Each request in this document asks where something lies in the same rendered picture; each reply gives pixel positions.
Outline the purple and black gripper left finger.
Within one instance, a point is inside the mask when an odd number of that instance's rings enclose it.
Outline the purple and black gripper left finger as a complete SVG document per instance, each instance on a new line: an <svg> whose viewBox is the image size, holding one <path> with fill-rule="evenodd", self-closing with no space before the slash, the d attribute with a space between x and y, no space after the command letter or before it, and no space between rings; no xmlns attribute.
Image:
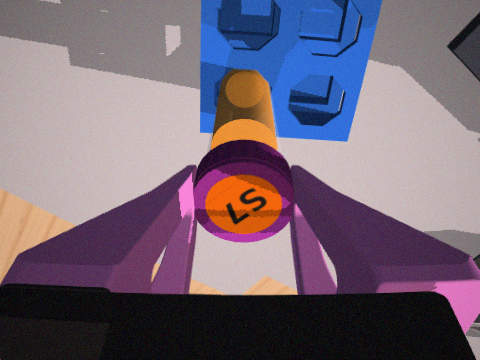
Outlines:
<svg viewBox="0 0 480 360"><path fill-rule="evenodd" d="M188 165L146 194L19 253L0 287L20 283L189 294L196 172L196 165Z"/></svg>

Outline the grey flat mat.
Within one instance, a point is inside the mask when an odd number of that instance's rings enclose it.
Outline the grey flat mat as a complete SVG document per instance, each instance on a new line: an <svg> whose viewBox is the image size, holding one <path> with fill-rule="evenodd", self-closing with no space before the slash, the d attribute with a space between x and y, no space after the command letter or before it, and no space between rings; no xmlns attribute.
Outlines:
<svg viewBox="0 0 480 360"><path fill-rule="evenodd" d="M281 138L290 169L480 254L480 81L448 49L480 0L383 0L348 141ZM201 0L0 0L0 188L76 226L188 165ZM290 222L256 242L197 221L191 279L297 290Z"/></svg>

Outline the blue tube rack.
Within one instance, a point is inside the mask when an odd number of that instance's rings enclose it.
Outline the blue tube rack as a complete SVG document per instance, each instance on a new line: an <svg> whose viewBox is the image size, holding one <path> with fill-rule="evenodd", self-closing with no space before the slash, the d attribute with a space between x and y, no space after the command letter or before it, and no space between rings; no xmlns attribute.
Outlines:
<svg viewBox="0 0 480 360"><path fill-rule="evenodd" d="M200 133L223 76L248 69L270 84L279 137L348 141L382 0L313 1L201 0Z"/></svg>

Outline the white button box with label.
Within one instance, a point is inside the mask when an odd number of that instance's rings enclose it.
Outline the white button box with label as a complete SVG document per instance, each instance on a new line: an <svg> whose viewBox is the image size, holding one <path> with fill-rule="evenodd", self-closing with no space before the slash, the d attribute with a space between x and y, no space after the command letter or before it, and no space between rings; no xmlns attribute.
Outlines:
<svg viewBox="0 0 480 360"><path fill-rule="evenodd" d="M478 268L480 270L480 254L478 256L476 256L473 260L475 261L476 265L478 266ZM477 316L477 318L475 319L475 321L472 323L472 325L470 326L469 329L480 333L480 313Z"/></svg>

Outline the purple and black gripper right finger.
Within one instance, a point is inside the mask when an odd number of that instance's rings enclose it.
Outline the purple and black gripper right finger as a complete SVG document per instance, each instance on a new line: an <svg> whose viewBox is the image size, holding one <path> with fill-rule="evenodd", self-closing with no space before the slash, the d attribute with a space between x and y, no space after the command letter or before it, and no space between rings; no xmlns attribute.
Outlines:
<svg viewBox="0 0 480 360"><path fill-rule="evenodd" d="M299 165L291 174L298 295L436 292L467 332L480 313L480 270L471 255L334 190Z"/></svg>

